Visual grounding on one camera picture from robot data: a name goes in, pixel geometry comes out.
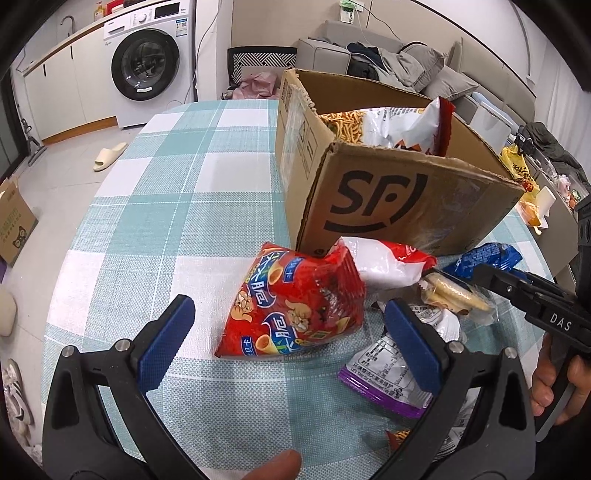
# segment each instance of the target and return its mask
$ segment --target yellow snack bag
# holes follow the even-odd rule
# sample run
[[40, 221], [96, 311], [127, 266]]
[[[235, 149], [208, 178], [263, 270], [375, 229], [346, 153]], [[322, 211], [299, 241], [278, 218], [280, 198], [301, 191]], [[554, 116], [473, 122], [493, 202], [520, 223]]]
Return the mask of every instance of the yellow snack bag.
[[535, 197], [540, 191], [540, 187], [530, 175], [530, 169], [525, 164], [523, 155], [517, 153], [517, 145], [513, 144], [510, 147], [505, 147], [501, 151], [501, 161], [507, 167], [513, 179], [521, 183], [525, 189], [525, 193], [521, 197], [523, 202], [531, 202], [535, 204]]

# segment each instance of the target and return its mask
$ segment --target red snack bag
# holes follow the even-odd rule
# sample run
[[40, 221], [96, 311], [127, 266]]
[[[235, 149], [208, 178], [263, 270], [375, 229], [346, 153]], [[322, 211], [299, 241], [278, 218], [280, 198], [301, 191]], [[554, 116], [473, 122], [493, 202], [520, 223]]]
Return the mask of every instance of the red snack bag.
[[364, 298], [344, 245], [313, 258], [267, 242], [230, 309], [215, 355], [287, 354], [329, 342], [361, 326]]

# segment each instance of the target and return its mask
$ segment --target tiled floor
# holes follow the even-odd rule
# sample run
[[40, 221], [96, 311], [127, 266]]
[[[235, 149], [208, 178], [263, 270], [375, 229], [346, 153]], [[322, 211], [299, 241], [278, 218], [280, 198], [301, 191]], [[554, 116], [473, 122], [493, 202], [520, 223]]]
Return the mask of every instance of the tiled floor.
[[0, 337], [0, 359], [14, 358], [21, 368], [35, 419], [34, 443], [41, 442], [41, 355], [51, 295], [76, 229], [109, 173], [95, 173], [94, 160], [101, 148], [130, 143], [139, 131], [113, 127], [65, 140], [50, 145], [33, 166], [25, 161], [17, 170], [20, 192], [39, 223], [2, 282], [18, 313], [12, 335]]

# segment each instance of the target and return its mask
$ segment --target plastic bag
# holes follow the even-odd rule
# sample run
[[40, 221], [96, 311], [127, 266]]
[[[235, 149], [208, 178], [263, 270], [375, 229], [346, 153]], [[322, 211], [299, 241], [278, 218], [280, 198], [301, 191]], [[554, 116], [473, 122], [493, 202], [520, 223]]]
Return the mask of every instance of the plastic bag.
[[[460, 338], [460, 322], [450, 311], [425, 305], [410, 307], [445, 342]], [[419, 388], [389, 334], [354, 355], [339, 371], [338, 378], [365, 398], [409, 418], [419, 418], [432, 397]]]
[[443, 271], [457, 278], [471, 280], [474, 267], [481, 263], [501, 270], [508, 270], [516, 266], [522, 259], [521, 254], [512, 245], [490, 242], [460, 255], [454, 263], [446, 266]]
[[521, 219], [529, 226], [540, 226], [540, 208], [531, 202], [520, 200], [515, 208], [519, 212]]
[[349, 249], [368, 291], [409, 287], [421, 279], [423, 271], [437, 264], [432, 255], [403, 244], [344, 236], [336, 245]]
[[[468, 390], [466, 398], [464, 399], [464, 403], [462, 404], [462, 408], [457, 415], [456, 421], [453, 423], [453, 427], [447, 435], [447, 438], [443, 441], [443, 444], [437, 452], [437, 455], [433, 458], [433, 462], [437, 462], [438, 460], [451, 455], [456, 450], [458, 444], [460, 443], [460, 439], [464, 435], [464, 431], [468, 425], [468, 420], [470, 420], [470, 416], [474, 411], [479, 393], [480, 388], [471, 388]], [[395, 452], [398, 450], [398, 448], [400, 448], [403, 441], [408, 437], [410, 432], [411, 429], [397, 430], [395, 432], [386, 430], [386, 434], [388, 435], [388, 443], [392, 452]]]
[[426, 108], [379, 107], [325, 113], [322, 121], [337, 137], [373, 147], [403, 148], [444, 157], [455, 107], [444, 98]]
[[419, 283], [423, 302], [447, 309], [458, 315], [470, 314], [470, 319], [481, 325], [493, 323], [496, 306], [484, 295], [468, 290], [440, 273], [430, 273]]
[[521, 183], [521, 186], [525, 189], [521, 200], [535, 203], [535, 197], [538, 195], [540, 187], [531, 176], [530, 169], [526, 165], [523, 155], [519, 155], [517, 152], [518, 149], [515, 144], [510, 147], [504, 147], [501, 151], [501, 161], [507, 170], [509, 170], [513, 179]]
[[215, 355], [284, 355], [329, 342], [361, 326], [364, 297], [344, 245], [318, 259], [266, 243], [230, 309]]
[[565, 202], [570, 200], [570, 180], [566, 175], [558, 175], [553, 180], [554, 186]]

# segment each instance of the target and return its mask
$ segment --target screw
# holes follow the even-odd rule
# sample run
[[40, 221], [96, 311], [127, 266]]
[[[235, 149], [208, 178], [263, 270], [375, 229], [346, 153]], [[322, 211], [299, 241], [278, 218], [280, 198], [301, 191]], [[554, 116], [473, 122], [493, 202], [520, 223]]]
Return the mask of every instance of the screw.
[[66, 358], [69, 357], [69, 356], [72, 356], [73, 353], [74, 353], [74, 347], [72, 347], [71, 345], [65, 346], [61, 350], [61, 354], [63, 356], [65, 356]]
[[461, 342], [453, 341], [447, 344], [450, 351], [453, 353], [462, 353], [464, 351], [464, 344]]
[[118, 352], [125, 352], [131, 346], [131, 342], [127, 338], [122, 338], [121, 340], [117, 340], [115, 343], [115, 350]]
[[517, 358], [517, 350], [515, 350], [511, 346], [508, 346], [507, 348], [505, 348], [505, 355], [509, 358]]

